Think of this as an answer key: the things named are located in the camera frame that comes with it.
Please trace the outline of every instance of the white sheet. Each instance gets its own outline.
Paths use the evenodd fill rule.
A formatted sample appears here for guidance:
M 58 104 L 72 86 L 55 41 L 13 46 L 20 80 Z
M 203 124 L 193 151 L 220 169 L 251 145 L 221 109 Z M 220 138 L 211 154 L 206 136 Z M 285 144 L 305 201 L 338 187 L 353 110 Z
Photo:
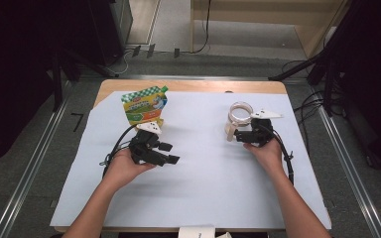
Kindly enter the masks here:
M 120 101 L 110 94 L 90 113 L 51 226 L 70 226 L 101 180 L 99 165 L 129 124 Z M 173 145 L 176 165 L 148 171 L 120 189 L 104 226 L 284 229 L 272 184 L 241 143 L 227 142 L 224 125 L 232 103 L 245 101 L 283 114 L 273 119 L 292 164 L 295 186 L 323 225 L 331 224 L 323 205 L 289 98 L 285 94 L 167 92 L 160 141 Z M 131 131 L 124 141 L 135 135 Z

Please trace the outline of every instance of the colorful food pouch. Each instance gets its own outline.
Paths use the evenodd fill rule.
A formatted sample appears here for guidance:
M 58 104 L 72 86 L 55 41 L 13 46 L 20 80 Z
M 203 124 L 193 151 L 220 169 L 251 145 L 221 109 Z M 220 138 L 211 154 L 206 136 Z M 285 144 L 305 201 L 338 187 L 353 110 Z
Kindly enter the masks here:
M 129 124 L 135 125 L 150 121 L 156 121 L 159 126 L 163 125 L 160 118 L 162 110 L 167 103 L 165 92 L 166 86 L 160 88 L 153 86 L 141 91 L 131 92 L 122 95 L 123 108 Z

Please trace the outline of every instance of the human arm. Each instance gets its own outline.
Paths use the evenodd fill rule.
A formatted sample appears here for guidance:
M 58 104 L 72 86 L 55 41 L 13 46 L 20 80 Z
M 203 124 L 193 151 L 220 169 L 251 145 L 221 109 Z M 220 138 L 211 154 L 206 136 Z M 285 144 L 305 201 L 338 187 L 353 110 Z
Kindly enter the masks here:
M 261 148 L 244 144 L 271 178 L 290 238 L 330 237 L 321 222 L 306 205 L 287 178 L 282 166 L 282 152 L 276 139 Z
M 151 164 L 136 165 L 131 159 L 129 149 L 116 153 L 103 180 L 63 237 L 99 237 L 107 209 L 116 191 L 154 167 Z

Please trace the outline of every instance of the metal frame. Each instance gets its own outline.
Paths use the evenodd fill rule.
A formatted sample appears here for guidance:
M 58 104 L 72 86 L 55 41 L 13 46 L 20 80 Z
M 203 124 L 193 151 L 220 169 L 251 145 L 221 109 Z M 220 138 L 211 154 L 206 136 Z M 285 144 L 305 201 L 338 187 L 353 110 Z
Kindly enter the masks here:
M 127 78 L 134 79 L 175 79 L 175 80 L 231 80 L 231 81 L 267 81 L 266 77 L 217 77 L 217 76 L 178 76 L 178 75 L 128 75 Z M 300 84 L 306 83 L 303 78 L 291 79 L 285 82 L 285 84 Z M 8 204 L 6 205 L 5 211 L 0 220 L 0 237 L 8 237 L 11 231 L 12 225 L 21 210 L 27 193 L 33 183 L 33 180 L 39 170 L 43 157 L 46 154 L 47 148 L 52 141 L 53 135 L 56 132 L 61 119 L 64 115 L 68 99 L 73 92 L 75 87 L 75 82 L 67 81 L 64 87 L 65 98 L 58 111 L 54 112 L 49 124 L 47 125 L 42 138 L 40 139 L 36 150 L 30 159 L 23 176 L 21 177 L 17 188 L 15 189 L 13 195 L 11 196 Z M 311 87 L 312 92 L 316 92 L 314 87 Z M 326 115 L 323 108 L 319 110 L 320 117 L 322 119 L 323 125 L 326 128 L 327 133 L 334 145 L 338 158 L 347 175 L 348 182 L 354 192 L 354 195 L 358 201 L 360 209 L 363 212 L 365 220 L 369 226 L 369 229 L 373 237 L 381 237 L 381 218 L 378 214 L 376 207 L 370 198 L 350 156 L 345 148 L 345 145 L 338 133 L 338 130 L 333 122 L 333 119 Z
M 15 222 L 15 219 L 18 216 L 18 213 L 23 206 L 24 200 L 26 199 L 27 193 L 30 190 L 30 187 L 33 183 L 33 180 L 40 168 L 43 157 L 46 154 L 49 144 L 52 141 L 61 119 L 64 115 L 64 110 L 66 109 L 67 100 L 72 93 L 73 88 L 75 87 L 75 82 L 67 81 L 64 90 L 66 91 L 65 98 L 62 102 L 62 105 L 59 107 L 58 111 L 54 112 L 51 116 L 51 119 L 46 126 L 45 132 L 43 133 L 40 141 L 31 157 L 29 163 L 27 164 L 26 169 L 24 170 L 23 176 L 18 182 L 17 188 L 13 192 L 10 200 L 8 201 L 4 213 L 0 219 L 0 238 L 8 237 L 12 225 Z
M 358 205 L 363 212 L 370 232 L 373 237 L 381 238 L 381 218 L 373 203 L 373 200 L 371 199 L 366 187 L 363 184 L 363 181 L 360 178 L 360 175 L 357 172 L 357 169 L 355 168 L 354 163 L 351 160 L 351 157 L 349 156 L 336 125 L 333 122 L 333 119 L 327 116 L 327 113 L 323 107 L 320 108 L 319 113 L 323 125 L 325 126 L 326 131 L 333 143 L 339 161 L 341 162 L 342 168 L 347 176 L 347 180 L 351 185 L 355 198 L 357 199 Z

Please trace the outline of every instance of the metal rail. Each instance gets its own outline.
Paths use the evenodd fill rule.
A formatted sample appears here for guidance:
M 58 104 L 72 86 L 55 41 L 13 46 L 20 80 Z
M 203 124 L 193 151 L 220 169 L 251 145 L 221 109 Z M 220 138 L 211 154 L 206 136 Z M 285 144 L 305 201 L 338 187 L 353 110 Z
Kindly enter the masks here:
M 333 146 L 335 147 L 339 161 L 341 162 L 342 168 L 344 169 L 344 172 L 347 176 L 347 180 L 351 185 L 360 209 L 363 212 L 370 232 L 372 233 L 373 237 L 381 238 L 381 218 L 372 199 L 370 198 L 369 193 L 367 192 L 366 187 L 360 178 L 360 175 L 357 172 L 357 169 L 355 168 L 354 163 L 349 156 L 349 153 L 342 141 L 341 136 L 339 135 L 335 123 L 331 117 L 327 116 L 323 107 L 320 108 L 319 113 L 323 121 L 323 125 L 325 126 Z
M 66 95 L 63 103 L 58 111 L 52 114 L 52 117 L 33 153 L 33 156 L 24 170 L 23 176 L 18 182 L 15 191 L 5 207 L 4 213 L 0 219 L 0 238 L 8 237 L 11 231 L 12 225 L 14 224 L 14 221 L 23 206 L 27 193 L 30 190 L 33 180 L 40 168 L 40 164 L 42 163 L 43 157 L 45 156 L 49 144 L 51 143 L 52 137 L 61 122 L 64 115 L 64 110 L 66 109 L 67 100 L 71 95 L 74 86 L 75 83 L 68 81 L 66 82 L 64 86 Z

